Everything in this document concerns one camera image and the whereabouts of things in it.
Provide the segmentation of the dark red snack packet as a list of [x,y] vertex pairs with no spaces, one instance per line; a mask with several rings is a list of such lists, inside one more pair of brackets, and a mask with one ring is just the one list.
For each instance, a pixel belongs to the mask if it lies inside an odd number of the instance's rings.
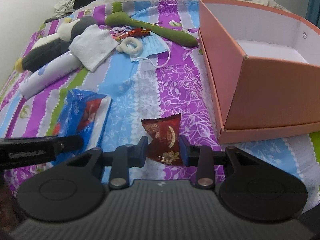
[[183,165],[178,143],[181,113],[165,118],[143,119],[142,126],[151,142],[147,157],[164,165]]

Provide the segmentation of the blue tissue pack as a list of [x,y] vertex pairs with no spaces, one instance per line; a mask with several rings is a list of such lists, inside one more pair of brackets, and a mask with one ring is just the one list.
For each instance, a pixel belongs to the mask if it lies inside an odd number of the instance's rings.
[[100,146],[111,102],[112,98],[109,95],[88,90],[73,89],[67,93],[53,134],[60,137],[78,135],[83,140],[83,146],[78,150],[59,154],[51,162],[52,165],[58,165]]

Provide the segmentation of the white cylindrical bottle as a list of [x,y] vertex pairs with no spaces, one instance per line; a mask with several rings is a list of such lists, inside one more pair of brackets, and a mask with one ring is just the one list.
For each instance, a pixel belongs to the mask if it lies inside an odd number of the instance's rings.
[[18,90],[28,100],[80,66],[80,60],[68,51],[27,77]]

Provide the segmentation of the colourful striped bedsheet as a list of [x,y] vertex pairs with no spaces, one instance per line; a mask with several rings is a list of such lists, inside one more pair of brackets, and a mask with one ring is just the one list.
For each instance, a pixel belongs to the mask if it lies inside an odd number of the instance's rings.
[[[140,21],[158,22],[164,27],[182,29],[198,37],[197,0],[106,3],[93,8],[101,29],[115,11],[125,11]],[[171,58],[166,66],[144,70],[144,62],[115,53],[90,73],[80,69],[52,84],[29,100],[22,98],[19,84],[28,74],[13,72],[1,91],[1,138],[52,135],[67,92],[73,88],[110,95],[111,107],[101,146],[113,151],[125,143],[136,143],[145,135],[142,119],[181,113],[180,132],[194,145],[220,150],[215,137],[213,103],[202,50],[189,49],[166,41]],[[319,202],[319,132],[310,135],[240,143],[250,154],[300,178],[311,202]],[[143,168],[130,169],[133,179],[195,179],[195,167],[166,166],[147,159]]]

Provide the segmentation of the white fluffy hair scrunchie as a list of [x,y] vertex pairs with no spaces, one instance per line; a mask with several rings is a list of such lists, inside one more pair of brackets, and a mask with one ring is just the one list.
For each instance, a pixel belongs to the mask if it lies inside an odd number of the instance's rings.
[[135,37],[127,37],[120,42],[116,50],[119,53],[125,53],[130,56],[138,56],[143,51],[143,44]]

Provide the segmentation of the penguin plush toy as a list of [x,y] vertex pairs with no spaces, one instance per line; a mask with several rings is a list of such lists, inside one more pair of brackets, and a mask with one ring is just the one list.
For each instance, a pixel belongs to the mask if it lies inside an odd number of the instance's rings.
[[40,38],[35,42],[27,55],[15,62],[15,70],[19,73],[39,70],[49,62],[69,51],[72,41],[97,21],[92,16],[72,20],[66,18],[56,33]]

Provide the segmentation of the pink cardboard box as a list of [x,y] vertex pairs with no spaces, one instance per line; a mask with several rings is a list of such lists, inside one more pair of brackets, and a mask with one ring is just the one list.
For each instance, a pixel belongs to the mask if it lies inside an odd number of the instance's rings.
[[255,3],[199,4],[219,143],[319,131],[319,28]]

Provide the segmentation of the white folded tissue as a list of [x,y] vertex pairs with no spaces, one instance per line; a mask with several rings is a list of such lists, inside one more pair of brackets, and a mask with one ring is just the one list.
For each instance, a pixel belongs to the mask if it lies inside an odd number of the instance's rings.
[[100,29],[95,24],[75,37],[69,50],[87,70],[95,72],[118,45],[119,42],[112,37],[109,30]]

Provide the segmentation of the blue face mask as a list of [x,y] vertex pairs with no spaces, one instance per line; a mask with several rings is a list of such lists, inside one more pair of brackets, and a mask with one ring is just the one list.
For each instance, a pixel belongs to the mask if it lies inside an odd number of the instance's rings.
[[[151,33],[148,36],[138,37],[137,40],[142,44],[142,50],[137,55],[130,56],[131,62],[146,61],[155,68],[165,66],[171,58],[171,50],[167,43],[158,35]],[[153,59],[158,54],[167,54],[164,63],[153,63]]]

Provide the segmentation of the red candy wrapper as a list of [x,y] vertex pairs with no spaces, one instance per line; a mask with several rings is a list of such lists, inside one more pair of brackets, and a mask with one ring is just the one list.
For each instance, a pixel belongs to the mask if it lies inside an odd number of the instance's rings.
[[129,27],[126,27],[123,30],[115,31],[112,34],[112,37],[116,41],[121,41],[127,37],[144,37],[150,35],[151,29],[144,29],[144,28],[135,28],[130,29]]

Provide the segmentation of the green plush stick toy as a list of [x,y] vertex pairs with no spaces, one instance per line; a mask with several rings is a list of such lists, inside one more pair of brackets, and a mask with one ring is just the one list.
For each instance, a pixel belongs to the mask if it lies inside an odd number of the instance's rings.
[[164,37],[181,46],[193,48],[198,45],[198,40],[192,35],[180,30],[165,28],[156,24],[138,21],[128,16],[123,11],[113,12],[105,19],[105,24],[109,27],[118,27],[121,25],[128,25],[136,28],[150,29],[151,32],[160,37]]

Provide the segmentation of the white crumpled cloth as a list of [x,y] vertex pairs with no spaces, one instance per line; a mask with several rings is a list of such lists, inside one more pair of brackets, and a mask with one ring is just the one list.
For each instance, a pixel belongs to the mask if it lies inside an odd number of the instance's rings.
[[73,13],[73,2],[72,1],[60,1],[54,5],[54,17],[60,17],[63,15],[67,15]]

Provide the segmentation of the blue curtain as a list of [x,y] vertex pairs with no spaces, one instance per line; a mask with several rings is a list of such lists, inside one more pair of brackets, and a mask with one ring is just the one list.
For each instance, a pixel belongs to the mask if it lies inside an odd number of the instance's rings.
[[309,0],[306,19],[319,27],[320,23],[320,0]]

